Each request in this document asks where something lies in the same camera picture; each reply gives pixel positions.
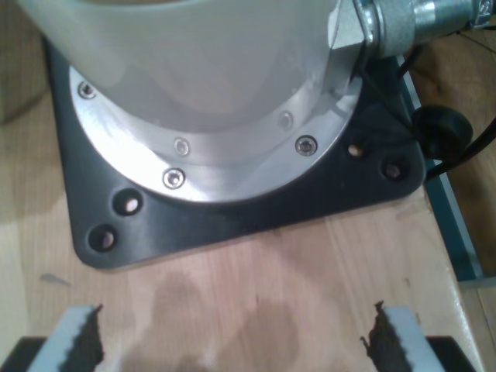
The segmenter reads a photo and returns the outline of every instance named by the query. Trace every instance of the wooden board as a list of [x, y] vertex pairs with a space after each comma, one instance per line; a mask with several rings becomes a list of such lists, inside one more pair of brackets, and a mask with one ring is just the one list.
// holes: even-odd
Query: wooden board
[[40, 39], [11, 2], [0, 46], [0, 359], [20, 336], [49, 334], [67, 306], [103, 304], [100, 371], [372, 371], [359, 338], [385, 300], [483, 370], [422, 189], [142, 267], [84, 266]]
[[496, 370], [496, 288], [461, 288], [475, 340], [487, 370]]
[[[496, 32], [467, 35], [496, 48]], [[496, 59], [462, 36], [431, 42], [412, 79], [423, 105], [446, 105], [462, 112], [474, 126], [474, 136], [496, 117]], [[483, 272], [496, 275], [496, 145], [448, 176]]]

